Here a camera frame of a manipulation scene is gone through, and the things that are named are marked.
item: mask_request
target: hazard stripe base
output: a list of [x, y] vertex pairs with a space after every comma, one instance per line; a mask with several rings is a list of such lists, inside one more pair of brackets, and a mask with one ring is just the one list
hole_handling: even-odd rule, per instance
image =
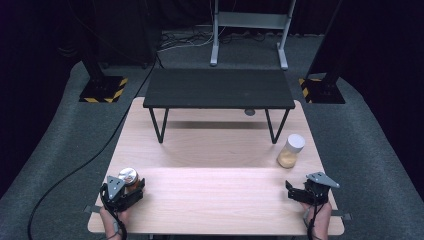
[[113, 103], [119, 100], [128, 82], [127, 78], [107, 76], [101, 83], [90, 81], [80, 95], [80, 102]]
[[320, 79], [299, 79], [303, 97], [307, 103], [346, 103], [337, 87], [324, 91], [324, 82]]

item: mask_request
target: jar lid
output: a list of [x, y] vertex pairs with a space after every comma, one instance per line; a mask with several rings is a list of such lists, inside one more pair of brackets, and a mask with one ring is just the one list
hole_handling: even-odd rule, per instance
[[125, 181], [126, 186], [130, 186], [134, 184], [138, 177], [134, 168], [124, 168], [119, 172], [118, 178]]
[[292, 153], [299, 153], [305, 146], [305, 139], [299, 134], [290, 134], [287, 138], [286, 147]]

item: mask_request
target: cable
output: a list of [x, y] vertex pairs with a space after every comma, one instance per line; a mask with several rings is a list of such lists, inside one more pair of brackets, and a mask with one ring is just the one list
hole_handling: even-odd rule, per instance
[[[149, 78], [150, 74], [152, 73], [153, 69], [155, 68], [156, 65], [156, 61], [154, 61], [152, 68], [150, 69], [149, 73], [147, 74], [147, 76], [144, 78], [143, 83], [141, 84], [141, 86], [139, 87], [137, 93], [135, 94], [135, 96], [133, 97], [136, 98], [137, 95], [140, 93], [141, 89], [143, 88], [144, 84], [146, 83], [147, 79]], [[67, 174], [65, 177], [63, 177], [62, 179], [60, 179], [59, 181], [57, 181], [52, 187], [50, 187], [45, 193], [44, 195], [40, 198], [40, 200], [38, 200], [37, 204], [35, 204], [31, 215], [29, 217], [28, 220], [28, 224], [27, 224], [27, 235], [28, 235], [28, 239], [32, 240], [32, 234], [31, 234], [31, 226], [32, 226], [32, 220], [34, 218], [35, 212], [37, 211], [38, 207], [40, 206], [41, 202], [43, 202], [43, 200], [47, 197], [47, 195], [49, 195], [49, 193], [51, 191], [53, 191], [53, 189], [55, 189], [59, 184], [61, 184], [63, 181], [65, 181], [68, 177], [72, 176], [73, 174], [75, 174], [76, 172], [78, 172], [79, 170], [81, 170], [82, 168], [84, 168], [85, 166], [87, 166], [88, 164], [90, 164], [92, 161], [94, 161], [105, 149], [106, 147], [109, 145], [109, 143], [113, 140], [114, 136], [116, 135], [116, 133], [118, 132], [119, 127], [121, 126], [121, 124], [123, 123], [125, 117], [127, 116], [129, 110], [130, 110], [131, 104], [130, 106], [127, 107], [127, 109], [125, 110], [124, 115], [122, 116], [121, 120], [118, 123], [118, 126], [115, 128], [115, 130], [113, 131], [112, 135], [110, 136], [110, 138], [106, 141], [106, 143], [103, 145], [103, 147], [91, 158], [89, 159], [87, 162], [85, 162], [84, 164], [82, 164], [81, 166], [77, 167], [75, 170], [73, 170], [72, 172], [70, 172], [69, 174]]]

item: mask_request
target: can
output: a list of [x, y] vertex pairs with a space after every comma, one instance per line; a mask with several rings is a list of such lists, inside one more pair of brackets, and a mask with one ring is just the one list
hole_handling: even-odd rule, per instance
[[139, 177], [138, 173], [134, 168], [124, 168], [119, 172], [118, 178], [125, 182], [127, 192], [138, 187]]

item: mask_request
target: gray carpet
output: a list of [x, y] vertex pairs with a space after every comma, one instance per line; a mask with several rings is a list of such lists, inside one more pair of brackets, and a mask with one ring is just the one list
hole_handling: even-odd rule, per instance
[[[267, 36], [262, 42], [245, 39], [221, 44], [216, 68], [278, 69], [278, 41], [275, 36]], [[353, 216], [352, 221], [345, 222], [345, 233], [330, 239], [422, 239], [423, 201], [361, 95], [340, 79], [338, 87], [346, 104], [305, 103], [298, 79], [307, 73], [321, 41], [322, 37], [316, 36], [289, 37], [285, 47], [289, 70], [285, 74], [294, 98], [302, 103], [326, 173], [341, 185], [333, 191], [337, 204]], [[209, 68], [210, 53], [209, 44], [163, 51], [159, 57], [165, 68]], [[88, 74], [82, 63], [73, 68], [54, 120], [0, 200], [0, 239], [27, 239], [28, 220], [40, 198], [99, 152], [98, 157], [49, 192], [35, 212], [31, 232], [33, 239], [103, 237], [87, 230], [89, 215], [83, 209], [97, 199], [119, 130], [101, 150], [124, 117], [150, 67], [111, 66], [103, 71], [109, 76], [128, 77], [123, 95], [112, 104], [78, 102]], [[138, 96], [144, 96], [147, 84], [148, 81]], [[129, 239], [145, 238], [129, 236]], [[172, 238], [233, 239], [229, 236]]]

